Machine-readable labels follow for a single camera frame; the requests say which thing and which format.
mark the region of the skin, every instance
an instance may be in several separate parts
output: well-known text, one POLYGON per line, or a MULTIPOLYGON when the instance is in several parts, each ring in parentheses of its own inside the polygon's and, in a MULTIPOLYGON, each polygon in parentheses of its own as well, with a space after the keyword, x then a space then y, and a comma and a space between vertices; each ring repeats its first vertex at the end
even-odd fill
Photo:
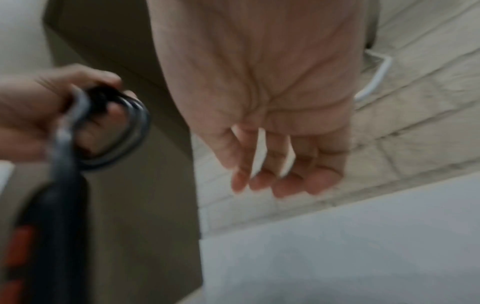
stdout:
POLYGON ((156 51, 193 132, 240 192, 317 195, 340 182, 363 52, 364 1, 149 0, 156 51), (267 155, 251 177, 259 129, 267 155), (295 161, 280 173, 289 145, 295 161))
MULTIPOLYGON (((70 106, 73 86, 88 88, 95 84, 121 89, 122 80, 113 73, 81 65, 0 78, 0 159, 45 160, 52 134, 70 106)), ((135 98, 132 92, 126 93, 135 98)), ((77 134, 78 145, 94 150, 102 134, 126 119, 119 105, 110 104, 107 115, 87 123, 77 134)))

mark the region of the orange stripe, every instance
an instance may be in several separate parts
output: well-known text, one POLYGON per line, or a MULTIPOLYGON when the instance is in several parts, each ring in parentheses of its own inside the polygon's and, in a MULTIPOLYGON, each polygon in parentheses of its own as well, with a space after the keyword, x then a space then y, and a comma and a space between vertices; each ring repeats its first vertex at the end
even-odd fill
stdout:
POLYGON ((35 230, 32 226, 21 226, 15 229, 6 252, 5 266, 18 267, 28 262, 34 235, 35 230))
POLYGON ((5 283, 0 292, 0 304, 20 304, 22 287, 21 280, 5 283))

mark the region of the tiled floor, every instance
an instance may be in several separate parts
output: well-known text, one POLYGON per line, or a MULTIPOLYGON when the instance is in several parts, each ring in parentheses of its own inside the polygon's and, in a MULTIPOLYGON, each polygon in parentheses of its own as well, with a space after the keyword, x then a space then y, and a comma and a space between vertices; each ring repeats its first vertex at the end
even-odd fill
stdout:
MULTIPOLYGON (((321 197, 234 196, 230 174, 194 138, 204 236, 480 168, 480 0, 382 2, 375 49, 395 63, 375 94, 357 105, 345 181, 321 197)), ((367 69, 362 78, 371 75, 367 69)), ((265 154, 259 146, 257 167, 265 154)))

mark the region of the white wire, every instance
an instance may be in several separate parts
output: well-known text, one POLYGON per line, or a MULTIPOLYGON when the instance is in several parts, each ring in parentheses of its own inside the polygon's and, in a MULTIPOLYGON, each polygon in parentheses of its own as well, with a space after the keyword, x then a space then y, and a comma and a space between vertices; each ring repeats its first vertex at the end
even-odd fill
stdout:
POLYGON ((365 99, 379 87, 380 83, 382 83, 382 81, 384 80, 385 75, 389 71, 393 62, 392 57, 384 54, 379 54, 371 50, 365 50, 365 54, 375 58, 382 59, 383 62, 381 66, 378 68, 378 71, 373 76, 372 80, 360 92, 358 92, 355 95, 356 102, 365 99))

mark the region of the beige wall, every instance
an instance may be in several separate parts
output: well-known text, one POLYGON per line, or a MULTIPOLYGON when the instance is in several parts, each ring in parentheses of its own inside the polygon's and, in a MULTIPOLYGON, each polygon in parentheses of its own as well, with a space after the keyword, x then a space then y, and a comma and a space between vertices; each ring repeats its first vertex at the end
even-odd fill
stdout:
MULTIPOLYGON (((89 176, 97 302, 174 303, 202 281, 188 129, 164 88, 44 31, 45 4, 0 2, 0 75, 72 62, 109 69, 153 116, 151 134, 138 152, 89 176)), ((156 61, 150 64, 158 69, 156 61)), ((28 193, 47 180, 47 171, 44 164, 16 167, 0 197, 0 252, 13 216, 28 193)))

